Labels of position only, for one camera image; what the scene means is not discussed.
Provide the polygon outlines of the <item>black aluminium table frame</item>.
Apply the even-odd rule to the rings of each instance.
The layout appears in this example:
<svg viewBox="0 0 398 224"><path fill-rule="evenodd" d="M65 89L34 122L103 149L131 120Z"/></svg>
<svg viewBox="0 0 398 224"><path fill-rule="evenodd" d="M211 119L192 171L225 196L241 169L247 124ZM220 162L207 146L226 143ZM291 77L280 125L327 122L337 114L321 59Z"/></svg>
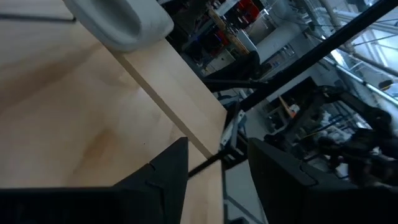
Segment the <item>black aluminium table frame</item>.
<svg viewBox="0 0 398 224"><path fill-rule="evenodd" d="M332 36L327 38L327 40L324 40L304 56L300 57L285 70L277 73L269 81L261 83L254 93L241 102L241 109L243 111L248 111L255 107L269 95L273 94L289 81L326 57L332 50L343 45L350 38L354 37L362 30L365 30L365 28L375 23L378 19L385 16L396 7L398 7L398 0L379 0L369 9L347 23L347 25L337 30Z"/></svg>

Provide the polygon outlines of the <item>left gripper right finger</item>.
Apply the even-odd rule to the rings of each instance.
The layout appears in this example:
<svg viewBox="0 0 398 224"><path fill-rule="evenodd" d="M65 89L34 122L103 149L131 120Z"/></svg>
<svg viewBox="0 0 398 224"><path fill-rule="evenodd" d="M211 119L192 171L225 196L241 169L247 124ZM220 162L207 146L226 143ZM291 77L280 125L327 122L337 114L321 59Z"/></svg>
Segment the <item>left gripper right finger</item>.
<svg viewBox="0 0 398 224"><path fill-rule="evenodd" d="M398 224L396 187L358 187L256 138L248 161L269 224Z"/></svg>

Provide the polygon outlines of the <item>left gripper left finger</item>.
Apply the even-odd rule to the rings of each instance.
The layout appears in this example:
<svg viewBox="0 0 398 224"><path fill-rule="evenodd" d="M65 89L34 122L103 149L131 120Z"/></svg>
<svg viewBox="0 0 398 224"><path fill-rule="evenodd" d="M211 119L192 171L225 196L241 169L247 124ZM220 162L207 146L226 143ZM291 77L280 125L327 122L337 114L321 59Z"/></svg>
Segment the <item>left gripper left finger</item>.
<svg viewBox="0 0 398 224"><path fill-rule="evenodd" d="M180 224L188 181L188 138L114 186L121 190L118 224Z"/></svg>

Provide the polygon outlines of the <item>grey rubber slide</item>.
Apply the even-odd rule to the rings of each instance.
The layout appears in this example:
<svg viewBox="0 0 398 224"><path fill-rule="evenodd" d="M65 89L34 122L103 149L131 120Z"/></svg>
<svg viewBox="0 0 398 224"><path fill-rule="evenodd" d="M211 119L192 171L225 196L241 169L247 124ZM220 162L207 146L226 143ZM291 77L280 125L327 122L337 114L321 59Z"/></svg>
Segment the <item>grey rubber slide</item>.
<svg viewBox="0 0 398 224"><path fill-rule="evenodd" d="M157 0L63 0L106 47L132 52L164 39L174 22Z"/></svg>

